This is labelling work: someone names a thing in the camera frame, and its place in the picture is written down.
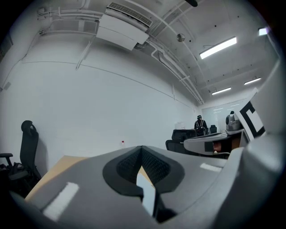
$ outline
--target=fluorescent light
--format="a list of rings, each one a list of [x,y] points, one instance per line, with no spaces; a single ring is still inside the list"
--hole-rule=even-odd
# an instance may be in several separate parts
[[[234,45],[234,44],[236,44],[236,37],[230,38],[229,40],[224,41],[224,42],[200,53],[201,59],[204,59],[204,58],[206,58],[206,57],[208,57],[208,56],[210,56],[210,55],[212,55],[218,51],[221,51],[222,49],[225,49],[231,45]]]
[[[244,85],[246,85],[246,84],[251,84],[251,83],[254,83],[254,82],[259,81],[259,80],[261,80],[261,78],[257,78],[257,79],[255,79],[255,80],[248,81],[248,82],[244,83]]]
[[[231,88],[226,88],[226,89],[223,89],[221,91],[216,91],[216,92],[213,92],[212,95],[215,95],[215,94],[218,94],[218,93],[222,93],[222,92],[225,92],[225,91],[228,91],[230,90]]]
[[[267,28],[260,28],[258,30],[259,36],[266,35],[267,33],[268,33],[268,29]]]

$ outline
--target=chair headrest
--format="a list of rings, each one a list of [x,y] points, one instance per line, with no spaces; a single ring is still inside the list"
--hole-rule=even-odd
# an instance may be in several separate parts
[[[30,121],[30,120],[26,120],[26,121],[24,121],[24,122],[22,123],[22,125],[21,125],[21,130],[22,130],[24,133],[26,133],[26,134],[32,136],[31,127],[33,127],[32,130],[37,131],[36,128],[35,128],[35,126],[33,125],[33,122]]]

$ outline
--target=wooden desk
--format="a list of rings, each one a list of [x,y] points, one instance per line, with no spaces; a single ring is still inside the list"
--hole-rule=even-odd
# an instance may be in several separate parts
[[[29,201],[33,194],[38,191],[40,187],[50,181],[52,178],[62,173],[75,163],[87,159],[88,157],[72,157],[72,156],[63,156],[54,167],[52,167],[43,177],[42,179],[35,185],[35,187],[31,190],[31,192],[26,196],[25,200]],[[143,167],[140,168],[138,173],[142,173],[142,175],[152,184],[149,177],[147,176]]]

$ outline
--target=person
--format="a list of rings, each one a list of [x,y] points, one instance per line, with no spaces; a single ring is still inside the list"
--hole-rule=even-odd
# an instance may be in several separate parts
[[[198,120],[195,122],[195,130],[197,131],[197,135],[198,136],[202,136],[204,135],[204,131],[202,129],[202,127],[204,127],[205,129],[207,129],[207,125],[205,120],[202,120],[202,116],[198,115]]]

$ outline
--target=ceiling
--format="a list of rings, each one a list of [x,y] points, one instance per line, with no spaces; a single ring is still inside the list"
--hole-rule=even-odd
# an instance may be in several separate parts
[[[50,0],[53,8],[80,8],[105,12],[111,0]],[[278,58],[267,35],[258,36],[258,28],[267,24],[259,13],[247,2],[237,0],[198,0],[192,7],[184,0],[134,0],[156,13],[176,31],[185,35],[190,51],[177,41],[176,35],[153,15],[124,0],[114,0],[137,10],[153,20],[153,29],[147,33],[159,39],[173,52],[189,71],[204,101],[212,99],[211,93],[232,87],[232,91],[243,90],[244,82],[255,77],[261,85]],[[62,23],[60,26],[78,26]],[[217,52],[205,59],[199,53],[231,37],[237,44]]]

